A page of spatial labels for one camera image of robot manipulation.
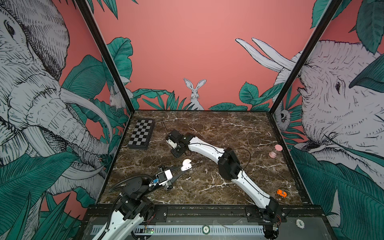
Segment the white earbuds charging case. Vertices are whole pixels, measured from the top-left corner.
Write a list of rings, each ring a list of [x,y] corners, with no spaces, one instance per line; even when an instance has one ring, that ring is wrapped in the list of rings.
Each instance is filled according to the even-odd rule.
[[[187,171],[187,170],[189,170],[191,168],[192,168],[192,161],[190,159],[183,160],[183,163],[182,163],[182,166],[181,166],[180,170],[182,172],[184,172],[184,171]]]

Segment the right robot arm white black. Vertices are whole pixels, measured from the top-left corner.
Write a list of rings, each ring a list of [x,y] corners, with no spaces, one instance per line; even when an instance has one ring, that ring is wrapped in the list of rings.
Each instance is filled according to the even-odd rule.
[[[233,149],[215,147],[193,134],[182,135],[177,130],[172,130],[166,136],[166,141],[172,147],[171,153],[175,158],[179,158],[186,151],[190,151],[215,162],[218,165],[220,176],[224,180],[238,185],[253,200],[265,221],[271,223],[281,221],[280,204],[247,175]]]

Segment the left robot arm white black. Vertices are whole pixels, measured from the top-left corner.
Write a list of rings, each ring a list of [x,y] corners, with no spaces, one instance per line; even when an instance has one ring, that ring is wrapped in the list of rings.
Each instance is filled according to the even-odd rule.
[[[160,166],[154,176],[142,174],[127,178],[113,186],[119,191],[107,222],[93,237],[94,240],[125,240],[141,223],[149,223],[155,217],[155,205],[146,195],[161,188],[171,189],[172,184],[185,171],[192,168],[189,159],[180,167]]]

